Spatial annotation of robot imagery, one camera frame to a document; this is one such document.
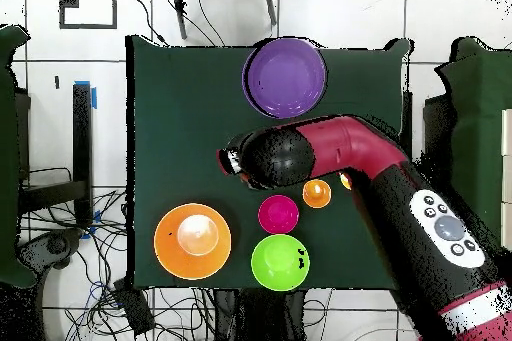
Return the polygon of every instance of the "robot control buttons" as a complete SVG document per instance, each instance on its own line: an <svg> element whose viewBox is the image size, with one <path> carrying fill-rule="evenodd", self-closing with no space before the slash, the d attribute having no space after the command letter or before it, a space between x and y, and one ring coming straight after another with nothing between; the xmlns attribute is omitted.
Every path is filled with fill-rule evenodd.
<svg viewBox="0 0 512 341"><path fill-rule="evenodd" d="M466 232L461 221L453 216L441 216L436 220L434 229L437 235L447 241L459 241L464 237Z"/></svg>
<svg viewBox="0 0 512 341"><path fill-rule="evenodd" d="M479 268L485 254L464 223L434 191L416 191L409 203L412 216L439 252L461 268Z"/></svg>
<svg viewBox="0 0 512 341"><path fill-rule="evenodd" d="M475 243L473 243L472 241L466 240L464 241L464 245L469 251L474 251L476 249Z"/></svg>
<svg viewBox="0 0 512 341"><path fill-rule="evenodd" d="M452 253L455 256L462 256L464 254L464 247L462 247L460 244L454 244L451 247Z"/></svg>

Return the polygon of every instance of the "table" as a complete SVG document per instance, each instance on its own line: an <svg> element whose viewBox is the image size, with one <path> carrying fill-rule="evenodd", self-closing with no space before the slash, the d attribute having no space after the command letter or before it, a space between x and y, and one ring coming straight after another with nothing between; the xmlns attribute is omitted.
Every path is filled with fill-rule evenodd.
<svg viewBox="0 0 512 341"><path fill-rule="evenodd" d="M295 120L332 113L373 115L399 131L400 69L410 44L403 39L388 48L321 49L328 68L325 95L313 110ZM215 152L233 136L280 122L259 114L245 99L242 68L253 50L162 48L137 36L127 38L127 67L128 72L133 71L128 78L134 89L134 98L128 98L128 112L135 106L134 134L128 127L135 139L134 285L259 287L250 257L268 234L259 226L257 211L265 198L277 193L295 200L301 212L290 234L308 249L311 268L300 288L393 289L351 194L336 174L323 177L332 188L331 203L311 209L302 200L302 185L251 191L220 170ZM216 209L232 233L228 261L216 274L200 281L168 273L153 248L160 219L173 207L189 202Z"/></svg>

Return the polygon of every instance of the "black chair leg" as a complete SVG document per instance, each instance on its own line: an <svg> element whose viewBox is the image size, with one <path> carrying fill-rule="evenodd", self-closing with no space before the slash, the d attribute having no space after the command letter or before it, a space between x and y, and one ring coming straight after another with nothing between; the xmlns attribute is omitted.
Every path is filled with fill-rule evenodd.
<svg viewBox="0 0 512 341"><path fill-rule="evenodd" d="M270 23L275 26L277 23L276 12L274 11L274 3L272 0L267 0L268 15L270 16Z"/></svg>
<svg viewBox="0 0 512 341"><path fill-rule="evenodd" d="M185 30L185 21L183 18L183 10L185 3L183 0L174 0L174 7L176 8L176 15L178 16L178 24L180 25L180 33L182 39L187 39L187 31Z"/></svg>

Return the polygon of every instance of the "blue tape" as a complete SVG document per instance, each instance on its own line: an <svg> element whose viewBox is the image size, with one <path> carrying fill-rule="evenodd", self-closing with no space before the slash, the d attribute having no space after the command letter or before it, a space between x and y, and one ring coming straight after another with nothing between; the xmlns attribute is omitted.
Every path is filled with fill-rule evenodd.
<svg viewBox="0 0 512 341"><path fill-rule="evenodd" d="M91 88L91 105L93 109L98 108L98 104L96 102L96 87Z"/></svg>
<svg viewBox="0 0 512 341"><path fill-rule="evenodd" d="M93 221L94 222L101 222L101 210L96 210L96 212L94 212L94 216L93 216ZM96 232L96 227L95 226L91 226L89 228L89 232L91 234L94 234ZM82 240L88 240L89 238L91 238L91 236L89 234L84 234L80 237Z"/></svg>

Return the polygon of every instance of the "dark green tablecloth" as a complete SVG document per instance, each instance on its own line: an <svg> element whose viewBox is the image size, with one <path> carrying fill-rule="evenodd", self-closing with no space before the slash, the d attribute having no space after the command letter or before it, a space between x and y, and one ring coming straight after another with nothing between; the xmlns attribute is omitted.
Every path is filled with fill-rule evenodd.
<svg viewBox="0 0 512 341"><path fill-rule="evenodd" d="M268 234L258 224L257 211L265 198L282 193L299 206L300 220L291 235L304 243L311 258L301 288L394 287L349 191L336 175L324 177L332 187L331 203L314 210L302 201L302 185L255 192L221 172L216 149L236 134L280 122L260 115L245 99L242 68L252 48L160 48L139 37L131 40L136 286L259 286L251 273L250 257ZM408 40L400 40L386 51L321 50L328 68L327 90L320 104L300 119L332 113L374 116L399 131L400 69L409 46ZM189 202L215 208L232 233L225 266L205 280L192 282L169 274L153 248L153 234L162 216Z"/></svg>
<svg viewBox="0 0 512 341"><path fill-rule="evenodd" d="M450 62L437 69L457 112L451 182L499 243L501 237L504 109L512 108L512 51L476 38L454 42Z"/></svg>

